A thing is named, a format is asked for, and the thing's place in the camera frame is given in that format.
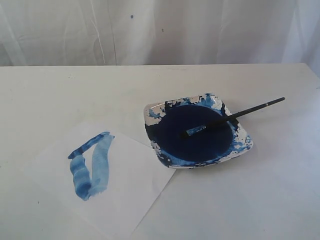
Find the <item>black paintbrush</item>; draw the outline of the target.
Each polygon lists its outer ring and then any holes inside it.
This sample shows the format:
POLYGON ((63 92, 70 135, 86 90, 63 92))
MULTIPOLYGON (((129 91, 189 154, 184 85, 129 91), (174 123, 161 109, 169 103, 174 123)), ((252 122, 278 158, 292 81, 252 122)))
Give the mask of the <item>black paintbrush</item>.
POLYGON ((219 118, 217 120, 213 120, 213 121, 208 122, 206 124, 199 125, 199 126, 191 128, 191 129, 187 129, 187 130, 183 131, 179 136, 182 139, 186 139, 186 138, 198 135, 199 133, 202 133, 202 132, 208 132, 208 131, 210 131, 212 129, 215 129, 215 128, 219 127, 222 124, 234 121, 239 117, 248 115, 250 113, 259 111, 259 110, 261 110, 263 108, 266 108, 266 107, 269 107, 271 105, 280 103, 280 102, 284 101, 285 99, 286 99, 285 97, 280 97, 278 99, 275 99, 275 100, 272 100, 272 101, 269 101, 269 102, 266 102, 266 103, 263 103, 263 104, 260 104, 260 105, 245 109, 245 110, 242 110, 242 111, 234 113, 232 115, 224 116, 222 118, 219 118))

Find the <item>white square paint dish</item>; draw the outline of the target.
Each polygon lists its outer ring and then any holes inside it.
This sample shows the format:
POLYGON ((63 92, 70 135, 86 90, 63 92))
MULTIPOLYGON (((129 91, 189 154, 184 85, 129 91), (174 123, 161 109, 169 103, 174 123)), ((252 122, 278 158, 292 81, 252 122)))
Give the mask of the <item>white square paint dish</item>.
POLYGON ((249 151, 254 142, 237 121, 183 137, 183 131, 230 116, 213 93, 148 104, 143 118, 146 134, 159 161, 168 168, 191 169, 219 164, 249 151))

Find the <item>white paper sheet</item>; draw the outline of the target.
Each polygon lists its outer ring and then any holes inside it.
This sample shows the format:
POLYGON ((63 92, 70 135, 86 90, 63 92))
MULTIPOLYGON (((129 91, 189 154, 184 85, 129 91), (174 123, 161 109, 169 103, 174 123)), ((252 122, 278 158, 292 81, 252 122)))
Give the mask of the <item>white paper sheet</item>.
POLYGON ((174 171, 148 146, 82 123, 22 166, 23 173, 110 240, 126 240, 174 171))

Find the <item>white backdrop curtain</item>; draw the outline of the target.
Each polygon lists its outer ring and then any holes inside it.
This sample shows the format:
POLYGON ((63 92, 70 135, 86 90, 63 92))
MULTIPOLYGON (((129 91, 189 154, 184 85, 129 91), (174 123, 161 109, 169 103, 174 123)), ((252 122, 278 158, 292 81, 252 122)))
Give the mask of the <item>white backdrop curtain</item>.
POLYGON ((3 0, 13 66, 306 63, 320 60, 317 0, 3 0))

